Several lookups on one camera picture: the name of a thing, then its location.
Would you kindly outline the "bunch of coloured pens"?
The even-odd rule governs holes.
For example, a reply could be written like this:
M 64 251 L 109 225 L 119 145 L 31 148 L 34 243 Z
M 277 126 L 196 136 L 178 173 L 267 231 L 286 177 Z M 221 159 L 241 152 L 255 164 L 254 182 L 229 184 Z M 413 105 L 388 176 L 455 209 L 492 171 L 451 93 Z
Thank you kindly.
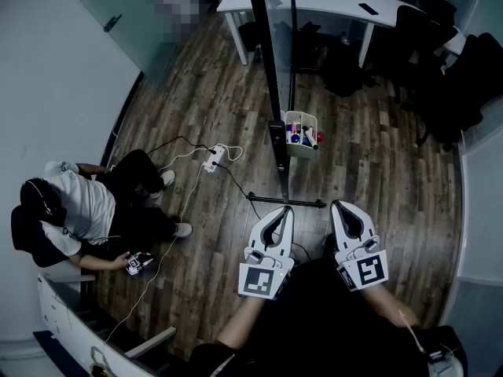
M 286 125 L 286 138 L 289 144 L 311 146 L 309 138 L 301 123 L 288 123 Z

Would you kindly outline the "black backpack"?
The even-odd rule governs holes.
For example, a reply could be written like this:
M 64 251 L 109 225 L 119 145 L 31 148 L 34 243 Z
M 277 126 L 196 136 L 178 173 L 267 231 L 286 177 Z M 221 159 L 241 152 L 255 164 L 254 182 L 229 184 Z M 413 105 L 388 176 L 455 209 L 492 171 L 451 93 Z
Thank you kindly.
M 378 82 L 359 67 L 352 48 L 341 42 L 329 47 L 320 75 L 327 91 L 339 97 L 349 97 L 363 86 L 378 86 Z

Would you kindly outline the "person's black clothing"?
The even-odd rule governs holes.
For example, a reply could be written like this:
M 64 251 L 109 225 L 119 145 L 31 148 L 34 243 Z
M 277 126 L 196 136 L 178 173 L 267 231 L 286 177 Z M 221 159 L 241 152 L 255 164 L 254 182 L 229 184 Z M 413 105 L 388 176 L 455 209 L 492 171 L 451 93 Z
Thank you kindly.
M 280 296 L 266 300 L 244 347 L 204 343 L 189 377 L 429 377 L 428 354 L 468 362 L 451 327 L 398 328 L 376 313 L 336 270 L 328 236 L 319 259 L 295 267 Z

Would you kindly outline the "black office chair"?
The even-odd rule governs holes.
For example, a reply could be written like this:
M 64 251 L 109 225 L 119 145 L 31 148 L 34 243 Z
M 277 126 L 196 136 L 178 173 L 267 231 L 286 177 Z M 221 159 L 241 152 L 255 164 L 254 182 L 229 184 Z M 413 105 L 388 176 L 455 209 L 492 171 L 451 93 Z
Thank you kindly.
M 450 67 L 426 72 L 417 84 L 411 109 L 425 130 L 416 145 L 433 136 L 449 151 L 463 131 L 482 121 L 482 107 L 501 96 L 503 46 L 487 32 L 469 35 Z
M 409 5 L 398 7 L 390 58 L 395 103 L 401 102 L 402 84 L 415 86 L 439 68 L 440 59 L 435 57 L 435 51 L 456 34 L 454 26 L 438 23 L 419 9 Z

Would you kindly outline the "white wearable device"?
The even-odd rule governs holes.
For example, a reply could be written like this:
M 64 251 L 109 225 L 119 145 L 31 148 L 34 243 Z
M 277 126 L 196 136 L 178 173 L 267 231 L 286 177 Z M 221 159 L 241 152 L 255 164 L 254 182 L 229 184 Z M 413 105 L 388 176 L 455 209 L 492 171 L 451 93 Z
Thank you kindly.
M 464 377 L 461 362 L 452 354 L 437 351 L 428 354 L 429 377 Z

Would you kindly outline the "small yellow bag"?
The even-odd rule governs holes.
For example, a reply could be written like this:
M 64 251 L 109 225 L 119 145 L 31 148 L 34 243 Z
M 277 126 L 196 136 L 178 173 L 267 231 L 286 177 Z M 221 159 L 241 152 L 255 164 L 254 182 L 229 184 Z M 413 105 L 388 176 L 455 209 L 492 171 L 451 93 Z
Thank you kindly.
M 97 359 L 98 354 L 101 355 L 102 362 Z M 96 346 L 91 347 L 90 355 L 92 359 L 90 377 L 116 377 L 110 369 L 105 355 Z

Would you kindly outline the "curved white desk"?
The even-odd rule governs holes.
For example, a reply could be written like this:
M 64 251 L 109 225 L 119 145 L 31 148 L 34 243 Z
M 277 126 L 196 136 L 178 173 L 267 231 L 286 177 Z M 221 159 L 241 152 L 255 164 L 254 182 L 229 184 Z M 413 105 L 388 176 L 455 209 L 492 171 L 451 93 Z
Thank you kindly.
M 46 330 L 90 374 L 91 347 L 106 358 L 116 377 L 171 377 L 184 362 L 166 351 L 176 328 L 143 339 L 119 324 L 88 294 L 90 276 L 38 276 L 39 301 Z

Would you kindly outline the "white plastic bin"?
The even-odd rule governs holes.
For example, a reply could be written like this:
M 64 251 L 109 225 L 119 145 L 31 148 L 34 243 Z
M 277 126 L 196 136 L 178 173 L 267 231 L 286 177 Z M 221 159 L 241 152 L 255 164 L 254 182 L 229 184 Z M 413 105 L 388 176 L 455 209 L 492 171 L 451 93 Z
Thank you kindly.
M 314 138 L 317 140 L 318 121 L 313 115 L 309 115 L 306 112 L 281 111 L 281 119 L 285 123 L 285 133 L 286 125 L 288 123 L 301 123 L 302 127 L 307 126 L 314 129 Z M 314 154 L 317 152 L 317 150 L 314 150 L 311 147 L 305 145 L 289 144 L 287 142 L 287 138 L 286 147 L 289 156 L 303 159 L 312 159 L 314 157 Z

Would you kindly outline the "white power strip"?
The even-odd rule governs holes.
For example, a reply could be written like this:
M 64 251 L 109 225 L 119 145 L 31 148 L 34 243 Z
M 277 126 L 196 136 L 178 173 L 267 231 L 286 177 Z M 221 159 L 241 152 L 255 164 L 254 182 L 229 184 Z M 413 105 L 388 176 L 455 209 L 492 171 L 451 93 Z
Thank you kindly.
M 203 162 L 203 168 L 208 173 L 213 173 L 221 162 L 221 159 L 226 154 L 226 148 L 222 145 L 216 145 L 214 148 L 210 149 L 210 155 L 205 162 Z

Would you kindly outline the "glass whiteboard with black frame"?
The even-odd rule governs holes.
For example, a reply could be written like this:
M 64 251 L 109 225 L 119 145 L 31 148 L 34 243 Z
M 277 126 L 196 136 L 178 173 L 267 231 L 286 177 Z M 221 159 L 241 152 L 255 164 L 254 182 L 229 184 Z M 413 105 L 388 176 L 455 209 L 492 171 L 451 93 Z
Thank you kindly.
M 281 120 L 280 97 L 277 85 L 277 76 L 274 63 L 274 51 L 272 37 L 270 33 L 269 18 L 266 12 L 266 0 L 251 0 L 251 6 L 259 28 L 261 50 L 263 54 L 263 64 L 266 73 L 266 81 L 270 92 L 270 102 L 273 119 L 268 123 L 268 131 L 274 153 L 276 169 L 281 187 L 279 198 L 257 196 L 253 192 L 247 194 L 247 199 L 253 202 L 274 203 L 280 205 L 302 206 L 313 208 L 324 208 L 326 203 L 320 199 L 315 201 L 302 201 L 289 199 L 288 177 L 290 167 L 290 157 L 286 148 L 285 123 Z

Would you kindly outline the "dark blue panel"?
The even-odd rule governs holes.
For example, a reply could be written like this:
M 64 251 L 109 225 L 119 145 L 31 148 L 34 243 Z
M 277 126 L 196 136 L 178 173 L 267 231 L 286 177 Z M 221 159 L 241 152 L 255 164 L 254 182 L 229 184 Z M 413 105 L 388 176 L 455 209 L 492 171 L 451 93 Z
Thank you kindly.
M 65 377 L 86 377 L 86 373 L 80 364 L 50 331 L 34 331 L 32 334 Z

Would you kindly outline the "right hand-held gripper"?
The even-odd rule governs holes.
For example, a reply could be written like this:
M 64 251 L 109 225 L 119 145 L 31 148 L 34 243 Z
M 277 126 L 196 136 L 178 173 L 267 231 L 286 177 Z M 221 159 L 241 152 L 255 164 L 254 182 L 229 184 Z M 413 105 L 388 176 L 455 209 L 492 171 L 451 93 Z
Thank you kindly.
M 349 291 L 360 291 L 388 280 L 387 252 L 380 247 L 371 217 L 342 200 L 331 203 L 332 231 L 336 240 L 337 272 Z M 353 247 L 353 243 L 363 243 Z

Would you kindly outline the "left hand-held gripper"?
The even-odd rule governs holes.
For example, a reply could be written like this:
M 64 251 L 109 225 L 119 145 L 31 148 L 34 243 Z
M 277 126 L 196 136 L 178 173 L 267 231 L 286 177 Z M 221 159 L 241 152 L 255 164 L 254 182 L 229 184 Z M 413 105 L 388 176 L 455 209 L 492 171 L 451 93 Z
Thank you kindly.
M 294 213 L 291 207 L 279 207 L 253 226 L 249 247 L 244 249 L 244 262 L 240 264 L 239 296 L 268 300 L 277 298 L 290 277 L 294 259 L 273 258 L 261 251 L 289 256 L 292 250 L 293 227 Z

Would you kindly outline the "person's right forearm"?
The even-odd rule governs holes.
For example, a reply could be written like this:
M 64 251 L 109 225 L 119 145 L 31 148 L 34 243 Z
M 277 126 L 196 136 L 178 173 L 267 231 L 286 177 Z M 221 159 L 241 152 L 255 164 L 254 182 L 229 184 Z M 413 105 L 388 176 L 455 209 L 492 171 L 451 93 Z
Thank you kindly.
M 419 327 L 414 311 L 396 298 L 383 284 L 376 284 L 359 291 L 373 310 L 398 328 Z

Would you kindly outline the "person's left forearm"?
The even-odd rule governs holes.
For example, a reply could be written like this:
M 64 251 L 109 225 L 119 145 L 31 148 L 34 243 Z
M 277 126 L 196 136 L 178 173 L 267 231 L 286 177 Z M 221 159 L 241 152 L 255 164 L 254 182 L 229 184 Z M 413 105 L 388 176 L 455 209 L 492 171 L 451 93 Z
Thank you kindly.
M 247 297 L 219 332 L 216 342 L 232 350 L 242 349 L 248 341 L 265 303 L 264 298 Z

